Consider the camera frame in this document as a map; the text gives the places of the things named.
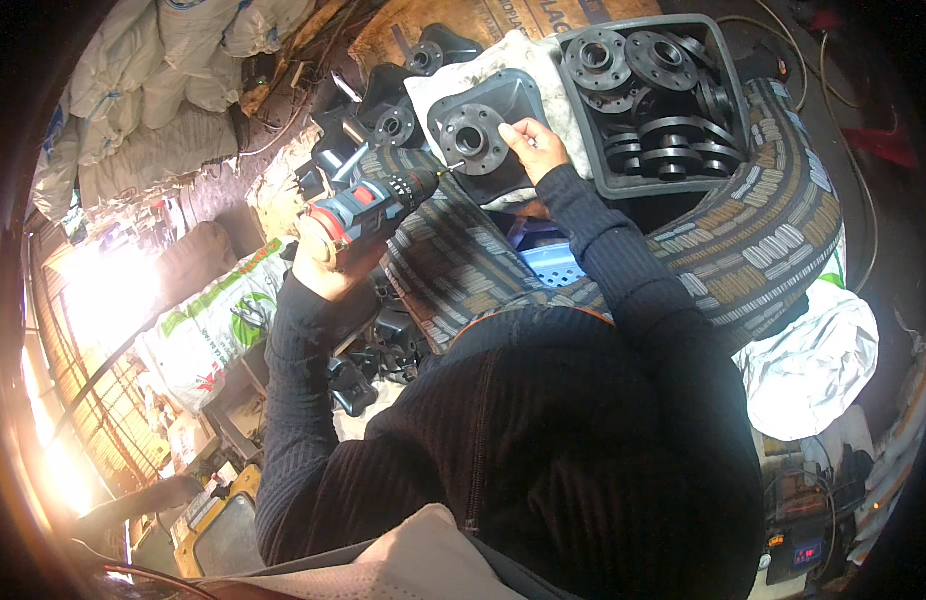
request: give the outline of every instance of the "left hand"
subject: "left hand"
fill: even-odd
[[[293,261],[293,277],[324,300],[338,303],[346,298],[350,290],[366,280],[380,264],[384,254],[386,242],[378,242],[363,256],[349,263],[344,272],[333,272],[300,250]]]

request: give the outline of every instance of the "gray plastic tray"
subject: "gray plastic tray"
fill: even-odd
[[[721,81],[729,82],[727,90],[731,100],[736,105],[736,114],[733,119],[733,130],[730,131],[739,140],[739,150],[747,154],[745,149],[750,143],[749,109],[744,99],[743,87],[740,77],[730,57],[730,50],[726,46],[726,39],[720,31],[720,26],[705,14],[666,14],[663,16],[646,16],[627,21],[614,21],[598,26],[584,27],[560,33],[556,36],[560,48],[566,50],[567,46],[580,33],[593,29],[610,29],[626,36],[631,32],[648,30],[651,32],[673,32],[682,36],[693,36],[704,42],[709,55],[716,60]],[[644,196],[661,196],[664,194],[681,194],[684,192],[708,192],[720,187],[726,182],[723,177],[713,177],[706,174],[693,174],[682,181],[661,181],[657,178],[641,175],[616,174],[610,171],[606,164],[606,155],[603,153],[603,140],[597,129],[597,121],[593,111],[583,103],[577,91],[577,84],[566,69],[561,59],[559,64],[560,78],[569,96],[573,114],[579,123],[583,134],[583,142],[589,163],[592,165],[593,179],[596,190],[604,198],[618,200],[624,198],[641,198]]]

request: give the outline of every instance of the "cable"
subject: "cable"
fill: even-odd
[[[823,449],[823,454],[826,455],[827,471],[832,469],[833,477],[836,477],[837,476],[837,466],[833,464],[833,461],[830,459],[830,453],[827,451],[826,446],[823,445],[823,441],[820,440],[819,436],[813,436],[813,439],[816,440],[816,443],[820,445],[821,449]]]
[[[727,16],[724,16],[724,17],[721,17],[721,18],[716,19],[716,23],[717,23],[717,24],[720,24],[720,25],[722,25],[723,23],[730,23],[730,22],[733,22],[733,21],[738,21],[738,22],[740,22],[740,23],[747,23],[747,24],[749,24],[749,25],[753,25],[753,26],[758,27],[758,28],[760,28],[760,29],[762,29],[762,30],[765,30],[765,31],[769,32],[770,34],[773,34],[774,36],[776,36],[776,37],[777,37],[778,39],[780,39],[781,41],[785,42],[786,45],[788,45],[789,47],[793,48],[793,50],[794,50],[795,52],[800,52],[799,47],[793,46],[793,42],[790,41],[790,38],[789,38],[789,37],[787,37],[786,35],[783,35],[779,30],[773,29],[772,27],[770,27],[768,24],[764,23],[763,21],[759,21],[759,20],[757,20],[757,19],[754,19],[754,18],[751,18],[751,17],[748,17],[748,16],[743,16],[743,15],[741,15],[741,14],[730,14],[730,15],[727,15]],[[868,98],[869,95],[870,95],[870,87],[869,87],[869,86],[870,86],[870,83],[869,83],[869,82],[870,82],[870,79],[869,79],[869,78],[866,79],[866,81],[867,81],[866,91],[865,91],[864,93],[861,93],[861,94],[860,94],[860,96],[862,96],[863,100],[862,100],[860,103],[856,103],[856,102],[851,102],[850,100],[847,100],[847,99],[846,99],[846,96],[844,96],[843,94],[841,94],[841,93],[840,93],[840,90],[836,89],[836,88],[833,86],[832,83],[829,83],[829,81],[824,81],[824,80],[820,77],[819,69],[817,69],[816,66],[813,66],[811,63],[806,63],[806,64],[805,64],[805,67],[806,67],[807,69],[809,69],[809,72],[812,73],[813,77],[815,77],[815,78],[817,78],[818,80],[820,80],[820,83],[821,83],[821,84],[823,84],[823,83],[826,84],[827,89],[829,90],[829,93],[831,93],[831,94],[836,98],[836,100],[840,101],[841,103],[843,103],[844,105],[846,105],[847,107],[849,107],[849,108],[851,108],[851,109],[862,109],[863,107],[866,106],[867,98]]]
[[[203,598],[203,600],[218,600],[217,596],[197,587],[190,582],[186,582],[182,579],[177,579],[176,577],[161,573],[160,571],[155,571],[153,569],[145,568],[142,566],[108,561],[103,565],[103,570],[109,571],[111,573],[122,573],[124,575],[135,575],[137,577],[152,579],[154,581],[173,586],[178,590],[193,594],[198,598]]]
[[[783,31],[786,32],[786,36],[789,38],[789,43],[793,46],[793,48],[796,49],[796,56],[800,59],[800,68],[802,69],[802,72],[803,72],[803,96],[800,97],[800,102],[796,104],[796,113],[799,113],[800,111],[803,110],[803,105],[805,105],[805,103],[807,102],[807,88],[810,86],[809,77],[807,76],[807,61],[803,57],[803,52],[800,51],[800,47],[796,44],[796,38],[793,37],[793,34],[790,32],[790,28],[788,28],[784,24],[783,20],[779,16],[777,16],[776,12],[773,11],[773,8],[767,6],[767,4],[763,0],[753,0],[753,1],[756,2],[759,6],[762,6],[763,9],[769,13],[769,16],[772,17],[774,20],[776,20],[777,23],[780,24],[780,27],[782,28]]]
[[[339,38],[340,33],[343,31],[343,28],[346,27],[347,22],[350,20],[350,17],[353,15],[353,11],[354,11],[354,10],[357,8],[357,6],[359,6],[360,4],[361,4],[360,0],[355,0],[354,2],[349,3],[349,9],[347,9],[346,13],[343,15],[343,18],[340,20],[340,24],[336,27],[336,31],[333,32],[333,36],[329,39],[329,43],[326,44],[326,49],[323,51],[323,56],[320,57],[320,61],[319,61],[319,63],[316,65],[316,70],[317,70],[317,71],[319,71],[319,70],[323,67],[323,64],[326,62],[327,57],[330,55],[330,51],[333,49],[334,44],[337,43],[337,39]],[[296,123],[296,119],[300,116],[300,114],[303,112],[303,109],[306,107],[306,105],[307,105],[307,99],[308,99],[309,97],[310,97],[310,92],[307,91],[307,92],[306,92],[306,95],[303,96],[303,98],[302,98],[302,102],[300,102],[300,107],[297,108],[297,109],[293,112],[292,115],[290,115],[289,121],[286,122],[286,125],[284,125],[279,131],[277,131],[277,134],[274,135],[274,136],[273,136],[273,139],[271,139],[269,142],[267,142],[267,144],[266,144],[265,146],[263,146],[263,147],[260,148],[259,150],[241,151],[241,152],[239,153],[239,156],[240,156],[241,158],[242,158],[242,157],[254,157],[254,156],[259,155],[259,154],[262,154],[262,153],[266,152],[267,150],[269,150],[270,148],[272,148],[272,147],[273,147],[273,144],[277,143],[277,141],[278,141],[280,138],[282,138],[282,137],[284,136],[284,134],[286,134],[286,133],[290,130],[291,127],[293,127],[293,124]]]
[[[823,33],[823,42],[820,44],[820,79],[824,82],[826,81],[826,44],[829,40],[830,33],[827,31]],[[846,157],[850,160],[850,166],[853,167],[853,174],[856,175],[856,181],[859,183],[859,188],[863,191],[863,198],[872,216],[873,253],[870,255],[870,262],[863,272],[863,277],[860,278],[859,282],[856,283],[852,290],[853,294],[860,294],[866,282],[869,281],[870,275],[873,274],[873,266],[876,265],[877,255],[880,253],[880,221],[877,216],[876,203],[873,201],[873,194],[870,193],[870,186],[866,183],[866,178],[864,177],[863,170],[860,168],[860,163],[857,162],[857,158],[853,155],[853,150],[850,149],[850,144],[847,143],[846,136],[843,135],[843,129],[840,128],[840,123],[837,121],[837,114],[833,111],[833,103],[830,102],[830,92],[826,85],[822,86],[822,90],[823,102],[826,104],[827,113],[829,113],[829,118],[832,120],[833,126],[836,127],[836,133],[839,135],[840,141],[843,142],[843,148],[846,149]]]

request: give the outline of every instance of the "plastic tray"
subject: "plastic tray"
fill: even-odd
[[[729,82],[726,88],[736,106],[733,130],[730,133],[739,140],[738,150],[747,154],[746,149],[749,148],[750,141],[749,109],[745,102],[743,88],[740,85],[740,77],[737,75],[737,69],[733,65],[733,59],[730,56],[730,50],[716,21],[705,14],[647,16],[567,31],[557,35],[556,41],[559,42],[561,50],[565,51],[570,42],[582,32],[593,29],[609,29],[619,32],[623,36],[640,30],[656,33],[673,32],[677,35],[693,36],[700,42],[704,42],[709,55],[716,60],[721,81]],[[684,192],[708,192],[726,182],[724,177],[714,177],[706,174],[692,174],[682,181],[661,181],[655,177],[613,173],[606,164],[602,137],[597,129],[593,111],[580,98],[577,92],[577,84],[574,83],[574,78],[570,75],[562,58],[559,71],[563,86],[568,92],[566,95],[569,96],[573,114],[576,115],[576,121],[579,123],[580,131],[583,134],[583,142],[586,145],[589,163],[592,165],[596,190],[604,198],[618,200]]]
[[[534,247],[518,254],[540,282],[549,287],[564,287],[586,277],[570,251],[569,242]]]

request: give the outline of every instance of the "white cloth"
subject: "white cloth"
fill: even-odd
[[[268,577],[231,578],[296,598],[516,600],[464,534],[450,509],[428,504],[350,564]]]
[[[511,30],[503,40],[471,62],[447,65],[432,77],[408,78],[405,82],[406,92],[413,101],[413,109],[436,158],[446,164],[439,144],[426,126],[431,107],[447,96],[475,88],[502,69],[520,69],[536,82],[546,121],[553,133],[563,140],[576,172],[583,179],[591,180],[593,168],[583,144],[583,134],[556,69],[559,57],[560,46],[554,38],[530,41],[519,30]],[[483,206],[483,209],[502,210],[508,204],[533,198],[536,198],[536,190],[533,188],[517,190]]]
[[[880,336],[869,305],[826,280],[779,335],[733,356],[757,431],[784,442],[817,435],[842,415],[877,369]]]

